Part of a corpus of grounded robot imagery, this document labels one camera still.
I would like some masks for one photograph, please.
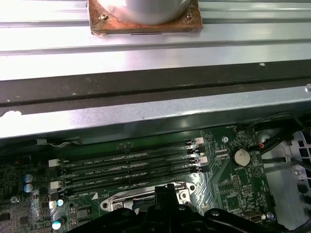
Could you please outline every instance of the copper plate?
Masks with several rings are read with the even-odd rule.
[[[93,34],[197,33],[203,28],[198,0],[192,0],[188,9],[180,18],[155,26],[124,22],[108,13],[96,0],[88,0],[87,5]]]

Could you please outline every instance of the black cable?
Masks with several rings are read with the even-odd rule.
[[[302,121],[306,126],[311,127],[311,114],[307,113],[303,116],[299,116],[299,120]],[[263,130],[269,130],[269,129],[277,129],[277,128],[284,128],[288,126],[294,126],[296,125],[296,122],[293,118],[278,118],[270,121],[265,121],[262,123],[259,123],[258,125],[254,126],[254,129],[256,132],[263,131]]]
[[[301,128],[301,129],[303,129],[303,130],[306,132],[307,135],[310,135],[310,137],[311,137],[311,129],[310,129],[309,127],[307,127],[307,126],[297,117],[297,115],[294,114],[294,113],[292,113],[292,112],[277,113],[277,114],[273,114],[273,115],[270,115],[270,116],[266,116],[266,117],[261,118],[261,119],[259,119],[259,120],[257,120],[257,121],[254,121],[253,123],[251,123],[250,125],[248,125],[248,126],[246,127],[246,129],[245,129],[245,134],[246,134],[247,136],[250,137],[250,130],[251,130],[255,125],[257,125],[257,124],[259,124],[259,123],[262,123],[262,122],[264,122],[264,121],[271,120],[271,119],[276,118],[276,117],[285,117],[285,116],[291,116],[291,117],[295,120],[295,122],[296,122],[297,125],[294,127],[294,130],[289,130],[288,128],[285,128],[285,131],[284,131],[281,135],[278,134],[279,137],[275,136],[275,137],[269,139],[268,142],[271,144],[271,147],[270,147],[269,145],[265,145],[266,149],[263,149],[263,150],[262,150],[263,153],[266,153],[267,151],[271,150],[272,148],[274,148],[275,146],[277,146],[279,143],[281,143],[281,142],[283,141],[283,140],[281,140],[281,139],[284,138],[284,135],[283,135],[283,134],[286,133],[287,130],[289,130],[290,135],[291,135],[291,134],[295,133],[296,131],[298,131],[298,130]]]
[[[301,128],[299,126],[295,126],[291,129],[283,129],[280,132],[278,132],[273,137],[267,139],[263,144],[264,148],[260,150],[261,154],[267,153],[268,151],[272,150],[274,147],[276,147],[278,144],[280,144],[282,141],[286,140],[291,136],[293,133],[299,131]]]
[[[272,159],[263,159],[262,162],[264,164],[285,163],[286,158],[285,157],[279,157],[279,158],[272,158]]]
[[[286,233],[307,233],[311,231],[311,218],[296,229],[286,231]]]

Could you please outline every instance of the metal rail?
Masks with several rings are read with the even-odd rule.
[[[2,1],[0,80],[311,59],[311,1],[267,1],[200,1],[200,34],[104,37],[90,34],[84,0]],[[0,138],[106,127],[100,135],[107,135],[99,141],[118,140],[310,105],[311,95],[301,86],[32,115],[16,112],[0,118]]]
[[[84,0],[0,2],[0,80],[311,58],[311,3],[200,1],[200,34],[90,34]]]

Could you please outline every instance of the black ram slot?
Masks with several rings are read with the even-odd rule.
[[[99,188],[105,188],[105,187],[111,187],[111,186],[121,186],[121,185],[128,185],[128,184],[133,184],[133,183],[139,183],[143,181],[149,181],[150,179],[155,179],[155,178],[163,178],[163,177],[169,177],[169,176],[174,176],[178,174],[184,174],[184,173],[191,173],[193,171],[193,166],[187,166],[187,165],[180,165],[178,167],[171,167],[168,171],[160,170],[154,171],[154,172],[148,172],[148,173],[137,173],[137,176],[133,176],[131,178],[125,178],[125,177],[117,177],[116,180],[112,179],[111,182],[100,182],[100,184],[94,184],[94,185],[87,185],[87,182],[85,183],[85,186],[81,186],[79,184],[79,187],[65,187],[63,191],[69,191],[70,193],[75,193],[75,192],[82,192],[82,191],[87,191],[87,190],[95,190]]]
[[[186,145],[187,145],[187,141],[183,141],[183,142],[168,143],[168,144],[163,144],[163,145],[149,146],[147,150],[146,149],[142,150],[142,149],[131,148],[130,151],[127,152],[127,154],[129,154],[129,153],[130,154],[131,153],[142,153],[142,152],[146,153],[146,152],[157,151],[157,150],[169,150],[169,149],[184,147]],[[121,156],[125,153],[126,152],[117,151],[117,152],[90,154],[90,155],[83,156],[83,160],[105,158],[108,156]],[[76,162],[81,161],[81,158],[77,157],[77,156],[70,156],[68,158],[70,158],[70,160],[73,162],[74,161],[76,161]]]
[[[162,175],[161,177],[161,183],[171,183],[171,182],[176,182],[181,179],[183,175],[187,175],[191,173],[191,170],[183,170],[183,171],[178,171],[178,173],[175,174],[168,174],[168,175]],[[151,184],[155,184],[159,182],[159,177],[157,178],[150,178],[148,180],[143,180],[143,181],[137,181],[135,183],[128,183],[128,184],[115,184],[112,183],[110,186],[106,187],[96,187],[92,191],[99,191],[101,189],[103,192],[108,192],[109,190],[128,190],[128,189],[136,189],[136,188],[141,188],[141,187],[146,187]],[[80,196],[85,195],[86,192],[89,192],[90,190],[85,190],[85,191],[78,191],[75,190],[74,192],[71,190],[67,194],[65,194],[66,197],[70,196],[71,198],[78,198]]]
[[[189,162],[188,160],[184,160],[184,162],[182,164],[179,164],[178,166],[167,166],[167,167],[161,167],[161,168],[143,170],[143,171],[124,172],[117,176],[104,176],[104,177],[100,177],[97,179],[91,179],[91,180],[85,180],[85,181],[76,181],[76,182],[68,181],[67,182],[68,184],[66,185],[65,189],[87,187],[87,186],[92,186],[92,185],[101,185],[103,183],[109,183],[109,182],[118,182],[122,180],[128,180],[132,178],[148,176],[150,174],[171,172],[179,168],[186,168],[187,166],[189,166]]]
[[[157,154],[148,154],[148,153],[135,153],[135,154],[126,154],[121,156],[109,156],[105,158],[98,158],[98,159],[90,159],[90,160],[81,160],[77,163],[68,163],[62,164],[60,167],[65,170],[86,170],[96,167],[102,166],[113,166],[113,165],[120,165],[120,164],[127,164],[132,162],[138,162],[141,160],[147,161],[151,159],[161,158],[163,156],[169,155],[170,157],[178,157],[187,155],[187,151],[184,150],[182,153],[180,151],[168,151],[168,153],[157,153]]]
[[[137,163],[124,164],[120,166],[109,166],[101,169],[90,169],[83,171],[74,171],[71,174],[60,176],[60,180],[87,180],[92,178],[98,178],[102,176],[111,176],[122,174],[124,172],[134,172],[141,170],[148,170],[157,167],[175,166],[184,163],[185,159],[190,159],[189,155],[180,156],[176,158],[160,158],[149,161],[142,161]]]

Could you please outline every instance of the motherboard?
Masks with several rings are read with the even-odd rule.
[[[0,232],[65,233],[119,208],[153,204],[173,183],[180,204],[276,222],[255,133],[223,126],[67,146],[0,160]]]

